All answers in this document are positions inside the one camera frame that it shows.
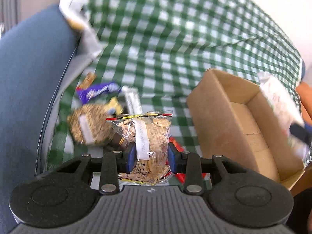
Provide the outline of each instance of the purple candy wrapper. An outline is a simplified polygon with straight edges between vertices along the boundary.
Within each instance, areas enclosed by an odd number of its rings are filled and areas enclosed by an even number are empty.
[[[86,90],[77,90],[78,98],[81,100],[82,104],[87,104],[90,99],[99,96],[102,93],[114,93],[120,92],[121,88],[115,82],[110,83],[100,83],[91,85]]]

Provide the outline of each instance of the round snack package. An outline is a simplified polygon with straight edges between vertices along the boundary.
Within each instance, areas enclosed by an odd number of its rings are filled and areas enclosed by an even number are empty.
[[[115,131],[112,124],[106,122],[107,108],[99,104],[87,104],[73,111],[67,122],[71,135],[77,144],[106,145]]]
[[[130,174],[119,173],[123,184],[155,185],[170,177],[166,165],[170,137],[172,111],[148,112],[132,116],[121,115],[108,118],[114,128],[128,142],[135,142],[137,164]]]

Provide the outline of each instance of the grey fabric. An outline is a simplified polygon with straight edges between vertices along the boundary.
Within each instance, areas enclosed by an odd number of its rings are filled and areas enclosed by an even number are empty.
[[[34,177],[43,120],[76,44],[57,5],[21,22],[0,40],[1,234],[16,225],[9,196]]]
[[[43,144],[41,148],[40,173],[44,171],[44,167],[46,165],[46,157],[49,151],[49,145],[53,137],[55,123],[57,121],[57,116],[59,113],[60,98],[65,89],[82,73],[82,71],[92,62],[92,60],[93,56],[91,54],[79,54],[75,56],[69,63],[69,66],[66,70],[64,78],[62,79],[62,83],[54,100],[46,130],[44,132]]]

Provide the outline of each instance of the cardboard box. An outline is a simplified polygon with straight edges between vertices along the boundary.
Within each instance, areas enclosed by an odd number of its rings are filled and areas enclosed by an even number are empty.
[[[224,155],[289,190],[304,173],[259,86],[210,69],[187,98],[204,158]]]

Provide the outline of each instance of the white label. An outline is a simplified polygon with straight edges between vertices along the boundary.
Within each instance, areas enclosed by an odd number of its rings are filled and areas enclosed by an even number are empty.
[[[88,119],[85,115],[79,117],[79,124],[81,127],[83,138],[85,139],[86,144],[93,144],[94,138],[89,127]]]
[[[137,146],[137,159],[149,160],[149,138],[143,120],[133,119],[135,123],[135,137]]]

